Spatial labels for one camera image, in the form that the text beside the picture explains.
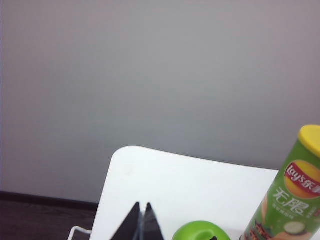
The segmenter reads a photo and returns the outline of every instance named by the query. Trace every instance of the lay's logo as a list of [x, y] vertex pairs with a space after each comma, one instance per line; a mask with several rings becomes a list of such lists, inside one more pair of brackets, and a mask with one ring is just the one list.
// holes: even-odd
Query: lay's logo
[[313, 199], [320, 196], [320, 170], [312, 164], [296, 160], [285, 170], [286, 188], [302, 199]]

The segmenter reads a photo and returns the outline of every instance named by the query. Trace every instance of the green chip can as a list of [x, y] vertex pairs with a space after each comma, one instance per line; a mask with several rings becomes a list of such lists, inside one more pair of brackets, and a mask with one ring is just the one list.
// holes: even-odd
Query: green chip can
[[301, 128], [241, 240], [310, 240], [320, 227], [320, 126]]

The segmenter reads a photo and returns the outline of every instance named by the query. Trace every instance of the white tabletop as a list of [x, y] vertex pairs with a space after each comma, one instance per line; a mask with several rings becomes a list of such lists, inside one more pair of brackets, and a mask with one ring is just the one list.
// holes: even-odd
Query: white tabletop
[[111, 239], [135, 202], [142, 210], [152, 204], [165, 240], [197, 220], [215, 223], [238, 240], [277, 172], [121, 148], [112, 157], [90, 240]]

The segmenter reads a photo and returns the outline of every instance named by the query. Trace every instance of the white wall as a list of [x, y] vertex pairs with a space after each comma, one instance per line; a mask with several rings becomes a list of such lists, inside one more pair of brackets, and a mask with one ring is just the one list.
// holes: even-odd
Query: white wall
[[127, 145], [278, 168], [320, 123], [318, 0], [1, 4], [2, 191], [97, 202]]

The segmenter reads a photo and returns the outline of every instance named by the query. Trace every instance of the green round object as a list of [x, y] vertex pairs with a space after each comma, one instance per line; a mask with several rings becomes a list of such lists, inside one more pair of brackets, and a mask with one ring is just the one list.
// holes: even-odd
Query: green round object
[[172, 240], [230, 240], [230, 237], [211, 222], [193, 221], [179, 228]]

